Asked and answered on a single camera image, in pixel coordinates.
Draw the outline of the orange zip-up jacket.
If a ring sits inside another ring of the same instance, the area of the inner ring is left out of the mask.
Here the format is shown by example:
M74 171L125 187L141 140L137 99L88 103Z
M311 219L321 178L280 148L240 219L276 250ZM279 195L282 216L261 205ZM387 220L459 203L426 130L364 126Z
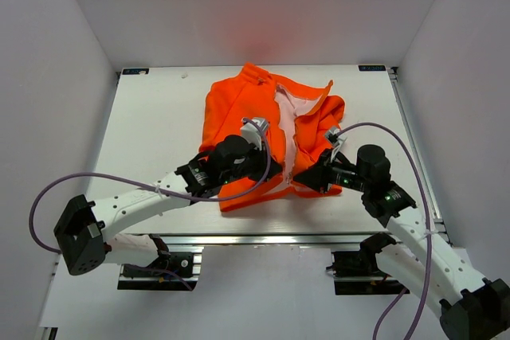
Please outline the orange zip-up jacket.
M263 118L273 159L283 170L261 186L243 178L223 186L223 213L289 197L319 197L294 181L330 147L325 133L339 127L345 102L331 95L331 86L313 88L285 76L246 64L235 77L214 83L206 96L200 151L212 150L228 135L241 131L245 118Z

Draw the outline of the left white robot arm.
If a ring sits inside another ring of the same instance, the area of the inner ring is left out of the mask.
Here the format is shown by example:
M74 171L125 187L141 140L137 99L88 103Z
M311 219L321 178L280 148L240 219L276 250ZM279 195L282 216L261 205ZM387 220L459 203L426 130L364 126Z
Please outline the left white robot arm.
M171 267L171 253L155 234L125 229L172 209L207 201L238 180L267 184L283 167L264 144L229 135L213 150L198 154L154 185L95 201L73 197L55 228L68 272L80 276L101 264L129 264L158 276Z

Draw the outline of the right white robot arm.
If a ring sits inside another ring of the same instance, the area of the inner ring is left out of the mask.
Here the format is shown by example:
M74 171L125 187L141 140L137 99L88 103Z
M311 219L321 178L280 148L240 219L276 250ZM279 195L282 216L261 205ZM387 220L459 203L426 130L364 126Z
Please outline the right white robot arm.
M359 191L365 210L385 228L360 243L355 259L336 260L336 275L389 275L426 300L449 339L491 339L508 330L509 286L488 279L427 227L429 214L392 181L381 147L360 147L355 163L325 150L294 180L320 193L333 186Z

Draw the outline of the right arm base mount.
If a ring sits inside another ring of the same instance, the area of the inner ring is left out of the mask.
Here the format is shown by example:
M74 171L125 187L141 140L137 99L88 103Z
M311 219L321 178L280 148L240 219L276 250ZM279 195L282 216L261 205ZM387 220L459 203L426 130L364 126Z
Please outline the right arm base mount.
M334 279L336 295L397 295L404 288L392 276L372 268L360 252L336 251L331 257L325 271Z

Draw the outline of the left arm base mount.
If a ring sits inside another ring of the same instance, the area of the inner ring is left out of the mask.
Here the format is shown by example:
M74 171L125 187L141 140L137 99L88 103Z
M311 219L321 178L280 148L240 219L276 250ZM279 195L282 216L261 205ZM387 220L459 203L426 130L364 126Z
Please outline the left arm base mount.
M146 267L123 265L117 289L121 291L193 291L201 270L196 252L172 252Z

